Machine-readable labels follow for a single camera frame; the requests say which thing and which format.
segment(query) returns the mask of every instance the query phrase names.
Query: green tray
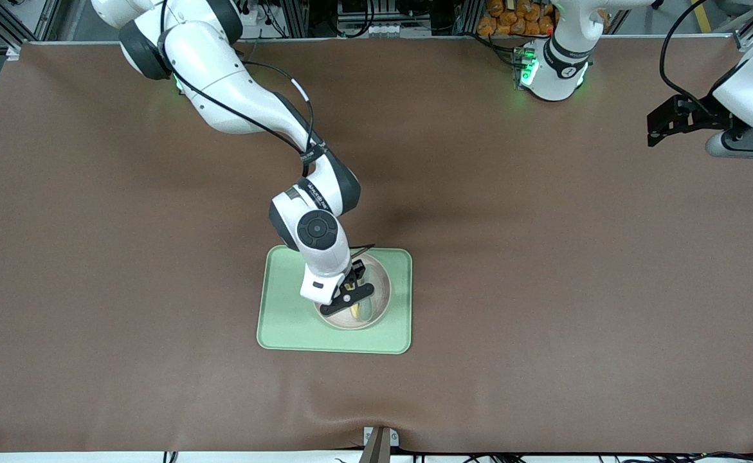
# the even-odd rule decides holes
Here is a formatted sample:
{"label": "green tray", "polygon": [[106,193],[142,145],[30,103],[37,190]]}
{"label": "green tray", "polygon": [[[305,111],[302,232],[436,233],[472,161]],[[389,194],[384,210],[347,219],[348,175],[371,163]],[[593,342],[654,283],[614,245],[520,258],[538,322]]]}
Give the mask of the green tray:
{"label": "green tray", "polygon": [[406,250],[368,250],[390,277],[385,314],[363,329],[339,329],[299,295],[305,261],[286,246],[268,252],[256,340],[265,349],[402,354],[411,347],[412,263]]}

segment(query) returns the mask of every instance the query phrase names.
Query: brown tabletop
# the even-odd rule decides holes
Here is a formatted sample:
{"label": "brown tabletop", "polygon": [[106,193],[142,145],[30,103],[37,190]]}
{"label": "brown tabletop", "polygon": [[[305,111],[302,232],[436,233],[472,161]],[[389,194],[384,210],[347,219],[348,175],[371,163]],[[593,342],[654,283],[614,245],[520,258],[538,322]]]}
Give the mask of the brown tabletop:
{"label": "brown tabletop", "polygon": [[[362,182],[350,241],[413,256],[398,356],[257,345],[289,147],[215,132],[117,46],[26,45],[0,76],[0,451],[374,424],[415,451],[753,451],[753,161],[646,147],[659,45],[602,41],[558,104],[468,39],[259,46]],[[737,59],[677,39],[669,72],[702,94]]]}

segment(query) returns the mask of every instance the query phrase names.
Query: pile of brown food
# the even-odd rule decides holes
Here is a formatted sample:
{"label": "pile of brown food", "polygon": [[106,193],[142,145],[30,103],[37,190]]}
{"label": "pile of brown food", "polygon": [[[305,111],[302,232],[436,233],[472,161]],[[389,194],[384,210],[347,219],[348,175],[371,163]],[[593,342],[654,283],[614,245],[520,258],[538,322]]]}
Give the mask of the pile of brown food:
{"label": "pile of brown food", "polygon": [[516,0],[516,8],[505,7],[505,0],[487,0],[487,17],[479,20],[479,35],[550,35],[559,20],[553,5],[531,0]]}

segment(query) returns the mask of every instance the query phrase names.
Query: brown table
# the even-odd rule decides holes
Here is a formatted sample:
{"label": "brown table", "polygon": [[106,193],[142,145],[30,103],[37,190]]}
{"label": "brown table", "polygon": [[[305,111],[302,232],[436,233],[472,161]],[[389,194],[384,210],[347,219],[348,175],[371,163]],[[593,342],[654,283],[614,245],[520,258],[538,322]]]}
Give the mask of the brown table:
{"label": "brown table", "polygon": [[[352,242],[414,259],[403,355],[256,344],[296,156],[219,134],[117,46],[0,76],[0,451],[753,451],[753,161],[646,147],[659,41],[560,104],[474,41],[263,44],[363,185]],[[677,39],[702,94],[730,39]],[[275,74],[269,88],[296,96]]]}

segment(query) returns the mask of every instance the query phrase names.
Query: yellow tape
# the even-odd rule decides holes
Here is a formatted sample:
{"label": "yellow tape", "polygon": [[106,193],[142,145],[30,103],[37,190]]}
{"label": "yellow tape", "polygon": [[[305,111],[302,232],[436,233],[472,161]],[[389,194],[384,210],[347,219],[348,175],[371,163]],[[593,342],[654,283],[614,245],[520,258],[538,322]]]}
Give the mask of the yellow tape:
{"label": "yellow tape", "polygon": [[711,28],[711,23],[708,21],[708,15],[705,13],[704,6],[697,6],[694,10],[694,14],[696,15],[696,22],[699,23],[699,29],[703,34],[707,34],[713,30]]}

